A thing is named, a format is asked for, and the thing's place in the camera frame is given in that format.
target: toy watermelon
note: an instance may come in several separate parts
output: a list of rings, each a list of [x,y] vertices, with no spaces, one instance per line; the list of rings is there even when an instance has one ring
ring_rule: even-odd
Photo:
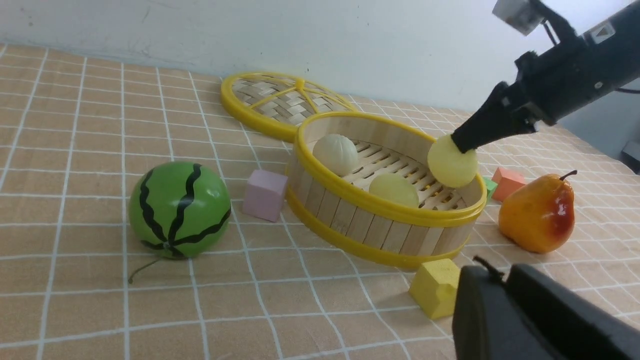
[[[129,222],[142,244],[163,258],[192,258],[225,233],[231,200],[210,169],[171,161],[149,170],[131,193]]]

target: yellow foam cube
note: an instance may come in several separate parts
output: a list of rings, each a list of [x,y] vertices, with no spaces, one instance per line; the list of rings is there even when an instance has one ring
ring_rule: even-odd
[[[453,315],[460,269],[450,259],[421,264],[409,294],[430,319]]]

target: foam block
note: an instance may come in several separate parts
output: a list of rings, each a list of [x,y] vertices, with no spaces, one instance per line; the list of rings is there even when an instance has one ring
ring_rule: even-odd
[[[460,269],[451,259],[428,261],[418,268],[409,294],[430,319],[451,316],[459,280]]]
[[[482,178],[484,179],[484,185],[486,186],[486,197],[487,199],[491,199],[491,196],[493,196],[493,192],[498,187],[498,184],[489,179],[489,177],[483,176]]]
[[[278,221],[287,180],[284,175],[254,170],[244,191],[242,212],[270,222]]]
[[[527,183],[524,176],[519,172],[500,167],[495,171],[491,180],[498,184],[491,196],[493,200],[497,201],[504,201],[509,195]]]

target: yellow rim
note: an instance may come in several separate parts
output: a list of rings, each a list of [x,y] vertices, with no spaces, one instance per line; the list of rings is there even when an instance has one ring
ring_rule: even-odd
[[[300,221],[302,221],[303,224],[305,224],[311,231],[316,233],[322,239],[354,256],[382,265],[415,269],[420,266],[420,264],[427,261],[453,258],[454,256],[458,255],[460,250],[469,240],[469,238],[467,237],[465,242],[456,250],[437,256],[408,256],[394,254],[392,252],[375,249],[373,247],[369,247],[353,241],[348,237],[334,231],[330,227],[324,225],[320,220],[318,220],[315,216],[308,212],[307,209],[305,209],[302,203],[293,194],[291,188],[287,187],[286,196],[291,211],[293,211],[293,213],[300,219]]]
[[[340,103],[345,108],[351,111],[358,111],[345,98],[343,98],[339,94],[336,94],[335,92],[332,92],[331,90],[325,88],[324,86],[318,85],[316,83],[313,83],[311,81],[307,81],[301,78],[296,78],[294,76],[290,76],[287,74],[281,74],[277,72],[244,72],[242,74],[236,74],[226,78],[222,82],[221,90],[220,90],[220,99],[224,109],[229,113],[229,115],[233,116],[238,121],[272,138],[277,138],[286,142],[293,143],[296,137],[296,131],[298,127],[292,124],[284,124],[282,122],[274,120],[270,117],[266,117],[254,111],[253,108],[255,107],[255,104],[254,106],[250,106],[250,107],[244,105],[240,101],[240,99],[236,97],[236,95],[233,92],[233,84],[236,82],[236,80],[241,78],[255,78],[255,77],[261,77],[261,76],[278,76],[278,77],[285,77],[285,78],[291,79],[292,81],[291,88],[284,90],[281,93],[297,90],[307,99],[307,101],[310,101],[307,92],[317,93],[317,91],[315,91],[314,89],[305,89],[305,84],[311,84],[315,87],[323,89],[327,93],[327,98]],[[269,97],[261,101],[268,101],[268,100],[270,100]],[[313,109],[317,111],[315,104],[312,101],[310,101],[309,103],[311,104]]]
[[[294,142],[294,148],[298,157],[298,161],[305,168],[305,170],[319,183],[321,183],[327,190],[331,191],[338,197],[349,201],[350,203],[363,208],[376,215],[403,222],[406,224],[412,224],[424,227],[453,227],[463,224],[467,224],[475,220],[482,213],[484,206],[486,205],[486,186],[480,174],[476,174],[475,181],[481,187],[482,196],[475,204],[468,206],[465,209],[459,210],[447,210],[437,211],[432,209],[413,209],[407,206],[398,205],[396,203],[381,199],[377,196],[371,195],[362,189],[356,188],[349,184],[341,177],[335,175],[324,167],[320,161],[318,161],[311,153],[305,142],[304,133],[309,124],[314,121],[321,120],[325,117],[360,117],[363,119],[384,122],[393,126],[401,127],[406,131],[410,131],[413,134],[423,137],[425,140],[435,142],[435,138],[429,136],[421,131],[418,131],[412,127],[406,126],[393,120],[385,119],[375,115],[367,113],[351,113],[351,112],[332,112],[321,113],[309,117],[302,123],[296,133],[296,139]]]

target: green foam block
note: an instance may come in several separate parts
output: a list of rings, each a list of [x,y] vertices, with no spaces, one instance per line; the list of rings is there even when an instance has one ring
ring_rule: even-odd
[[[491,199],[493,192],[498,187],[498,184],[493,182],[489,177],[483,176],[482,178],[484,179],[484,185],[486,186],[487,199]]]

